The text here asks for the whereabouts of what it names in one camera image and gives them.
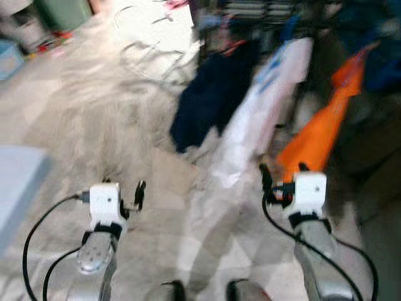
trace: dark blue garment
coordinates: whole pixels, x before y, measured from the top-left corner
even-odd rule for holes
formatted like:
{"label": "dark blue garment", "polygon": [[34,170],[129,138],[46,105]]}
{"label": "dark blue garment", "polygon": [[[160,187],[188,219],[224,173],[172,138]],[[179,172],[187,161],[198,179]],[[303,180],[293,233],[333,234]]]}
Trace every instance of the dark blue garment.
{"label": "dark blue garment", "polygon": [[[388,1],[392,12],[401,20],[401,0]],[[340,31],[341,40],[350,53],[356,53],[369,43],[379,40],[380,46],[369,52],[365,64],[363,85],[371,92],[401,90],[401,41],[380,36],[380,27],[387,15],[376,6],[348,5],[340,13],[340,22],[363,24],[366,30]]]}
{"label": "dark blue garment", "polygon": [[247,42],[231,56],[212,55],[182,92],[179,109],[170,128],[177,152],[201,146],[211,127],[221,134],[242,102],[258,62],[259,43]]}

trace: orange cloth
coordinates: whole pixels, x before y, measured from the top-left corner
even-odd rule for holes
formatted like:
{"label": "orange cloth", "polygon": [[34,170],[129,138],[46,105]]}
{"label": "orange cloth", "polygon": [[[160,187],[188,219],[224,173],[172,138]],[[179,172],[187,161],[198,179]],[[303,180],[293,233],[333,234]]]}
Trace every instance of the orange cloth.
{"label": "orange cloth", "polygon": [[277,157],[284,170],[282,181],[293,180],[294,173],[299,171],[300,162],[305,163],[311,171],[321,171],[326,166],[348,101],[360,93],[366,54],[367,50],[362,50],[333,75],[331,80],[335,91],[330,103],[313,116]]}

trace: white fabric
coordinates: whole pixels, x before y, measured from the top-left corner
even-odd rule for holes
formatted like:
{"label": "white fabric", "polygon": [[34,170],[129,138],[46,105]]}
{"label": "white fabric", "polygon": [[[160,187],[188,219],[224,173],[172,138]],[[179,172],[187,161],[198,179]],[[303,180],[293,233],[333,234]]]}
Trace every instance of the white fabric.
{"label": "white fabric", "polygon": [[312,40],[284,44],[265,64],[237,109],[221,139],[211,174],[224,188],[238,182],[250,158],[263,154],[279,119],[281,102],[307,74]]}

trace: hanging clothes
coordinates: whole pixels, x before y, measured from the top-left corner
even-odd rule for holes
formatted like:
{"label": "hanging clothes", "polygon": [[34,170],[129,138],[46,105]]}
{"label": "hanging clothes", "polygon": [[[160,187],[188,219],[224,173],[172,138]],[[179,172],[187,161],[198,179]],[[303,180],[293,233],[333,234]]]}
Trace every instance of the hanging clothes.
{"label": "hanging clothes", "polygon": [[313,40],[287,41],[255,77],[216,150],[211,166],[214,179],[224,188],[235,185],[254,154],[262,154],[273,136],[281,101],[305,80]]}
{"label": "hanging clothes", "polygon": [[326,166],[348,101],[360,93],[366,56],[367,50],[362,50],[333,75],[336,89],[328,106],[316,113],[278,156],[277,161],[284,169],[282,181],[292,181],[301,162],[311,171],[321,171]]}
{"label": "hanging clothes", "polygon": [[395,18],[389,19],[378,6],[349,4],[339,13],[339,22],[363,24],[364,31],[339,31],[349,53],[356,53],[374,41],[380,45],[370,51],[363,76],[363,86],[370,92],[392,93],[401,90],[401,0],[388,0],[387,6]]}
{"label": "hanging clothes", "polygon": [[170,128],[177,152],[185,152],[188,146],[201,146],[215,125],[220,134],[223,132],[249,88],[258,54],[258,41],[242,41],[231,51],[212,55],[200,66],[180,96]]}

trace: green bin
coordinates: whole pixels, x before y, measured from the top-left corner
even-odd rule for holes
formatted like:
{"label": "green bin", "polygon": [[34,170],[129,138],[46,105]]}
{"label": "green bin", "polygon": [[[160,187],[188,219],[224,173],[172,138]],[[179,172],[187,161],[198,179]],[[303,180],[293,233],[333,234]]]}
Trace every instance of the green bin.
{"label": "green bin", "polygon": [[50,29],[71,31],[92,15],[88,0],[34,0],[42,21]]}

